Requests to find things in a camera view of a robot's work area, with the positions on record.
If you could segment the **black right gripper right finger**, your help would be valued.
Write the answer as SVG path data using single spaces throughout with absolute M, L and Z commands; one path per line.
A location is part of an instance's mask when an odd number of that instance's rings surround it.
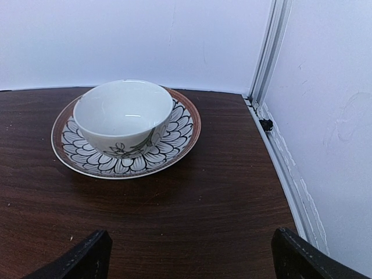
M 271 250 L 277 278 L 366 278 L 285 227 L 275 230 Z

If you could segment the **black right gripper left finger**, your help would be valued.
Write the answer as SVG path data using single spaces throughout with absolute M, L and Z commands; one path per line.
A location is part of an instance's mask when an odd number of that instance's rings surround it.
M 112 239 L 96 230 L 64 255 L 28 274 L 28 278 L 107 278 Z

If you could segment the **floral patterned saucer plate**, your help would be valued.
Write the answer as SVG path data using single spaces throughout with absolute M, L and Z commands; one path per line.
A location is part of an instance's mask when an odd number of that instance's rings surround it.
M 107 180 L 143 177 L 177 163 L 196 144 L 201 133 L 201 118 L 186 96 L 173 89 L 167 91 L 173 98 L 170 123 L 164 137 L 147 154 L 135 159 L 114 159 L 96 151 L 73 119 L 76 104 L 73 100 L 61 111 L 51 130 L 56 157 L 80 174 Z

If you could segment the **white ceramic cup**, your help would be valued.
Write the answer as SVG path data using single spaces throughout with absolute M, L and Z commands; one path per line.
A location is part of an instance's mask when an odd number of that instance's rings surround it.
M 87 142 L 115 159 L 148 153 L 169 125 L 173 99 L 163 87 L 142 80 L 104 83 L 83 94 L 73 118 Z

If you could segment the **aluminium frame post right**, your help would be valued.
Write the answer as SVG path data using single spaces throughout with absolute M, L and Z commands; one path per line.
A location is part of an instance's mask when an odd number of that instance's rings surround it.
M 285 35 L 291 8 L 291 0 L 274 0 L 271 4 L 259 60 L 248 95 L 248 99 L 255 109 L 263 105 L 266 97 Z

